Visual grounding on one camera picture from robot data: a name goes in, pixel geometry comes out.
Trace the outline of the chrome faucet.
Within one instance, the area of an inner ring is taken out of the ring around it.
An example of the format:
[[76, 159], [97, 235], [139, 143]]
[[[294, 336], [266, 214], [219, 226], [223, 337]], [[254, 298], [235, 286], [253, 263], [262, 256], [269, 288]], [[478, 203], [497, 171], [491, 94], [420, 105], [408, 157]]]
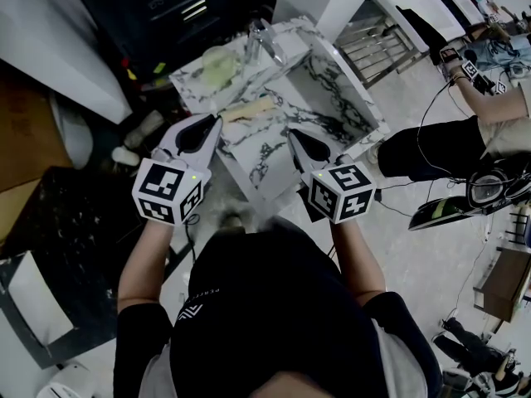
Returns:
[[261, 60], [261, 51], [264, 50], [278, 66], [285, 66], [287, 55], [276, 38], [276, 32], [266, 19], [252, 19], [248, 27], [245, 64], [258, 66]]

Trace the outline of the person's left forearm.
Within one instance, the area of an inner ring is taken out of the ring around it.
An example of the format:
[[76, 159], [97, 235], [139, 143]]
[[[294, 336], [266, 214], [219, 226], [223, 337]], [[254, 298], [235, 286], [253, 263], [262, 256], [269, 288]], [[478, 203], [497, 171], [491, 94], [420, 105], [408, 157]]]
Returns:
[[118, 313], [137, 304], [159, 302], [172, 237], [172, 226], [146, 223], [119, 278]]

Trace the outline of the person's black shirt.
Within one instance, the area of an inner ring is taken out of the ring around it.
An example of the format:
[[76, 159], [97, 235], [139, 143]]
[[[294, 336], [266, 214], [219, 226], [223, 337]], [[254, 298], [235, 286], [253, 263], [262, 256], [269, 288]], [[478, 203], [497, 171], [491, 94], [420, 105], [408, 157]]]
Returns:
[[438, 398], [432, 348], [399, 294], [360, 306], [339, 268], [281, 217], [218, 230], [175, 320], [117, 317], [114, 398]]

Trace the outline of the black marble cabinet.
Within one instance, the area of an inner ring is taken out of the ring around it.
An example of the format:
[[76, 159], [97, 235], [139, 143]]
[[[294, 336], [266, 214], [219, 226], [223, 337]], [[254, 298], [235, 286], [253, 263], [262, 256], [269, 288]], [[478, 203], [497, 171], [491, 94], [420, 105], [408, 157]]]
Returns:
[[[33, 361], [42, 369], [88, 352], [116, 336], [121, 309], [148, 303], [120, 276], [140, 237], [141, 250], [168, 249], [172, 228], [141, 216], [133, 179], [49, 168], [0, 247], [0, 309]], [[44, 343], [22, 316], [10, 287], [24, 257], [31, 256], [72, 327]]]

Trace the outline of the white roll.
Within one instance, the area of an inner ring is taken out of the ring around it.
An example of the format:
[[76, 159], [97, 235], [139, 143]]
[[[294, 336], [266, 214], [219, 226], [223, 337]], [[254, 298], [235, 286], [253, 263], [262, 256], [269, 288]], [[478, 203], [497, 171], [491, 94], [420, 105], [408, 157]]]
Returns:
[[140, 157], [137, 153], [128, 150], [124, 146], [113, 149], [111, 157], [115, 163], [129, 167], [137, 167], [140, 163]]

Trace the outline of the brown cardboard box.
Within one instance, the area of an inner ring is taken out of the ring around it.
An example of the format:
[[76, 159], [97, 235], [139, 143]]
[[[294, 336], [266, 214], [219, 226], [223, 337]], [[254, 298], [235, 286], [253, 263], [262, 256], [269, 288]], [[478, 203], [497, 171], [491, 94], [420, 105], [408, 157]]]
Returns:
[[0, 75], [0, 193], [72, 163], [48, 93], [18, 75]]

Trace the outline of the person's right forearm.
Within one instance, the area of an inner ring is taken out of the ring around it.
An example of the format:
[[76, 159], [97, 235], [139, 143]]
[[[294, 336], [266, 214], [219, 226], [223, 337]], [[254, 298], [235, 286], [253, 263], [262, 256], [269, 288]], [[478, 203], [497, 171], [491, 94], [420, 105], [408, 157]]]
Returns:
[[330, 230], [347, 286], [360, 306], [387, 288], [383, 271], [355, 220], [331, 224]]

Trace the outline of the plastic bottle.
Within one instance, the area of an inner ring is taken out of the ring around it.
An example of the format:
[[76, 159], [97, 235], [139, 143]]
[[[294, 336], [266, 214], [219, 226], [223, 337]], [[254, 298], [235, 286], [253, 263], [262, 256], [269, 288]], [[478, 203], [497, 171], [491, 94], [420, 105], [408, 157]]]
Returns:
[[151, 111], [140, 124], [124, 138], [126, 148], [138, 148], [142, 142], [164, 124], [164, 117], [157, 111]]

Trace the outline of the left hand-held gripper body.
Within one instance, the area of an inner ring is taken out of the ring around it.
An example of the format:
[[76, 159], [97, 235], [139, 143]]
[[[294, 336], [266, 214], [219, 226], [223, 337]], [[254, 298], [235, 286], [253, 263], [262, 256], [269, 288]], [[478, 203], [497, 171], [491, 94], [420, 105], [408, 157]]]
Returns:
[[139, 214], [166, 225], [183, 224], [204, 198], [211, 160], [211, 149], [181, 154], [154, 149], [142, 159], [132, 189]]

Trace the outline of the brown wooden cabinet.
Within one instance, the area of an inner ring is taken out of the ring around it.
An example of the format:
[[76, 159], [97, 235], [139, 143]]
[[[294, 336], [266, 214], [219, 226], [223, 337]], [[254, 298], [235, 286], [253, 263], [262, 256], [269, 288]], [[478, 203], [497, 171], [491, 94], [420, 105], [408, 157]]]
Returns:
[[475, 286], [474, 308], [511, 323], [531, 283], [531, 253], [498, 248], [494, 265]]

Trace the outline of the large black machine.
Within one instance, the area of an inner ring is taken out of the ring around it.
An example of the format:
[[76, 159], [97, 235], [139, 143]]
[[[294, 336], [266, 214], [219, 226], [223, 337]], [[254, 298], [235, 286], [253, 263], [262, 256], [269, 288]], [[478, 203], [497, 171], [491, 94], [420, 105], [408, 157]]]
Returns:
[[139, 82], [198, 57], [236, 32], [250, 11], [246, 0], [81, 1]]

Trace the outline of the marble sink counter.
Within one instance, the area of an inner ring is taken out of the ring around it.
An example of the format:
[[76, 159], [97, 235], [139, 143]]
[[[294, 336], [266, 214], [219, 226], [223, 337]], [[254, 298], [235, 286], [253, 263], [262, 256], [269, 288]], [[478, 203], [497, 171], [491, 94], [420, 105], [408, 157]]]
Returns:
[[339, 51], [307, 17], [272, 27], [287, 55], [278, 66], [266, 53], [249, 66], [242, 63], [222, 86], [207, 83], [201, 59], [170, 76], [192, 114], [219, 114], [260, 97], [272, 109], [248, 118], [226, 121], [217, 154], [256, 211], [279, 211], [290, 201], [300, 179], [287, 143], [292, 128], [306, 129], [335, 142], [357, 158], [390, 129], [381, 112]]

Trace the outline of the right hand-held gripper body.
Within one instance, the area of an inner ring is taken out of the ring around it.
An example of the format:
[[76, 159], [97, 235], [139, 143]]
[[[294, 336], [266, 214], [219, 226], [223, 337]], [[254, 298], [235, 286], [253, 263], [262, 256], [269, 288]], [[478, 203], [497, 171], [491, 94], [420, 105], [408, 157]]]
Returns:
[[340, 224], [368, 212], [377, 189], [361, 162], [346, 153], [331, 153], [321, 169], [300, 174], [299, 194], [312, 222], [328, 219]]

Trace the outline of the person's shoe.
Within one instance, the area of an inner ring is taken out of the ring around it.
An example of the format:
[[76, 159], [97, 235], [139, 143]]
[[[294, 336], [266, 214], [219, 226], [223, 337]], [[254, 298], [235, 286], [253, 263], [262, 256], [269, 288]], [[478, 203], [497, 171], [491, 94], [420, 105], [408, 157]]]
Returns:
[[218, 230], [229, 232], [246, 232], [243, 215], [236, 211], [223, 212], [218, 222]]

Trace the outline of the white panel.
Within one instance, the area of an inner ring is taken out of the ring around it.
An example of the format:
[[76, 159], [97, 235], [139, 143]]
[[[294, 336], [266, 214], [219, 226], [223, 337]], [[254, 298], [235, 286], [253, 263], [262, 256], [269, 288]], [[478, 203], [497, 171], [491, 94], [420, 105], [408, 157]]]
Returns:
[[74, 329], [29, 251], [0, 259], [0, 310], [28, 347], [46, 348]]

